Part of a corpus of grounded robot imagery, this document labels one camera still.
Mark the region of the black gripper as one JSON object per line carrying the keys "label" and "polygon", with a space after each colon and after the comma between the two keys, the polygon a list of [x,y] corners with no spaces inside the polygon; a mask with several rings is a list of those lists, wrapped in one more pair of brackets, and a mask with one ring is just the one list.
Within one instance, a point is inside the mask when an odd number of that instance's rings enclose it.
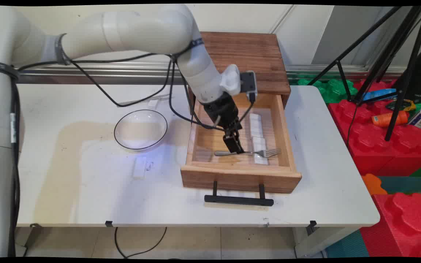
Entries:
{"label": "black gripper", "polygon": [[238,118],[238,109],[233,98],[227,92],[223,92],[217,100],[204,103],[205,112],[217,126],[224,130],[231,130],[232,134],[225,134],[223,141],[230,153],[244,153],[244,148],[239,139],[239,130],[242,129]]}

